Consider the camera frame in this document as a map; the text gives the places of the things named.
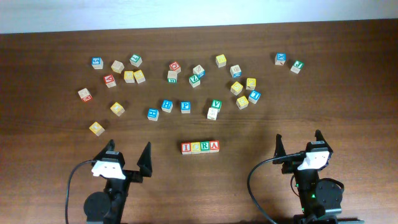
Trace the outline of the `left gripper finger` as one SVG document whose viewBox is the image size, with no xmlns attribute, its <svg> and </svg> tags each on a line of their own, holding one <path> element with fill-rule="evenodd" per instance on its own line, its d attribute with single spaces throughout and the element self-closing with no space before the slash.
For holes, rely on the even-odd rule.
<svg viewBox="0 0 398 224">
<path fill-rule="evenodd" d="M 99 161 L 102 160 L 102 158 L 104 158 L 106 156 L 106 153 L 108 151 L 113 152 L 114 151 L 114 147 L 115 147 L 115 143 L 114 140 L 111 139 L 107 145 L 93 158 L 94 161 Z"/>
<path fill-rule="evenodd" d="M 141 176 L 152 177 L 151 142 L 145 146 L 137 165 Z"/>
</svg>

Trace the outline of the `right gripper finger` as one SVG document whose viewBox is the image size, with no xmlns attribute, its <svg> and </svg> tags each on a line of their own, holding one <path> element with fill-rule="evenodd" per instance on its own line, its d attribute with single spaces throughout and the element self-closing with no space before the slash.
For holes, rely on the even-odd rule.
<svg viewBox="0 0 398 224">
<path fill-rule="evenodd" d="M 316 141 L 319 141 L 319 142 L 322 141 L 326 147 L 329 147 L 329 144 L 327 143 L 327 141 L 326 141 L 325 138 L 323 137 L 322 132 L 321 132 L 319 129 L 317 129 L 317 130 L 315 131 L 315 139 L 316 139 Z"/>
<path fill-rule="evenodd" d="M 286 156 L 284 145 L 282 143 L 282 136 L 280 134 L 276 134 L 275 140 L 276 142 L 275 142 L 274 158 L 280 158 Z"/>
</svg>

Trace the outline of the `red letter I block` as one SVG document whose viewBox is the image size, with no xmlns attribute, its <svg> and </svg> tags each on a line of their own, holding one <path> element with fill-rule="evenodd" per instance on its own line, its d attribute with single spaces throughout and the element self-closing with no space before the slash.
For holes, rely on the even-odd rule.
<svg viewBox="0 0 398 224">
<path fill-rule="evenodd" d="M 181 144 L 181 153 L 183 155 L 191 154 L 192 149 L 191 149 L 191 143 L 190 142 L 183 142 Z"/>
</svg>

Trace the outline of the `yellow letter C block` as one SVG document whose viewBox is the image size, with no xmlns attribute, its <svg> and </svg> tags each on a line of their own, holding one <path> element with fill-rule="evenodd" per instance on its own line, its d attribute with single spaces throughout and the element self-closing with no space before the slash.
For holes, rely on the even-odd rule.
<svg viewBox="0 0 398 224">
<path fill-rule="evenodd" d="M 192 154 L 200 154 L 201 153 L 201 146 L 200 142 L 192 142 L 190 144 Z"/>
</svg>

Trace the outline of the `green letter R block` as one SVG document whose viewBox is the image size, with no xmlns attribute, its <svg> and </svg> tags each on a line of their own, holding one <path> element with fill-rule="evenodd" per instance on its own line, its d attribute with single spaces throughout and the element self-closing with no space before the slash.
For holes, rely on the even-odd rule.
<svg viewBox="0 0 398 224">
<path fill-rule="evenodd" d="M 201 151 L 201 153 L 209 153 L 210 152 L 210 142 L 209 141 L 200 142 L 200 151 Z"/>
</svg>

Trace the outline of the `red letter A block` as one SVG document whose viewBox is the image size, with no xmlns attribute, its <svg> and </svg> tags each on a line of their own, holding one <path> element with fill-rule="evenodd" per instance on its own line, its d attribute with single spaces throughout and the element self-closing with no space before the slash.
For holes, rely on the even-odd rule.
<svg viewBox="0 0 398 224">
<path fill-rule="evenodd" d="M 219 141 L 210 141 L 210 152 L 219 152 L 220 151 L 220 143 Z"/>
</svg>

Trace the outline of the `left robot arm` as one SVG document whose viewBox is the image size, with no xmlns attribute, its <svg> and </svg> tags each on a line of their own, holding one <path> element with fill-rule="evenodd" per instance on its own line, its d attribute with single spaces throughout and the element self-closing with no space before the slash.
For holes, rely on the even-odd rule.
<svg viewBox="0 0 398 224">
<path fill-rule="evenodd" d="M 106 179 L 103 191 L 94 192 L 85 200 L 83 209 L 87 224 L 120 223 L 131 183 L 141 184 L 152 176 L 151 143 L 145 146 L 137 166 L 139 170 L 126 170 L 121 152 L 110 140 L 94 157 L 93 176 Z"/>
</svg>

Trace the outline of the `yellow block near arm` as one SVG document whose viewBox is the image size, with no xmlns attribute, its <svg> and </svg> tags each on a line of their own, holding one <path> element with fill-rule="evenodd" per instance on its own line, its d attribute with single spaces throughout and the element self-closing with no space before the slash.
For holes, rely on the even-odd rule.
<svg viewBox="0 0 398 224">
<path fill-rule="evenodd" d="M 94 133 L 96 136 L 100 136 L 105 129 L 100 125 L 97 121 L 95 121 L 90 127 L 89 130 Z"/>
</svg>

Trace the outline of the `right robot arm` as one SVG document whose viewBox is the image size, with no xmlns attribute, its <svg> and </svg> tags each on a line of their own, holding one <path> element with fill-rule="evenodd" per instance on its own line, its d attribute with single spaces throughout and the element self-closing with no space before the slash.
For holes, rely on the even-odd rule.
<svg viewBox="0 0 398 224">
<path fill-rule="evenodd" d="M 294 223 L 364 223 L 357 218 L 339 219 L 345 187 L 331 178 L 320 178 L 318 173 L 327 167 L 333 154 L 321 131 L 315 131 L 315 140 L 305 150 L 287 154 L 282 136 L 276 135 L 273 164 L 281 164 L 283 174 L 292 174 L 296 183 L 302 214 L 294 216 Z"/>
</svg>

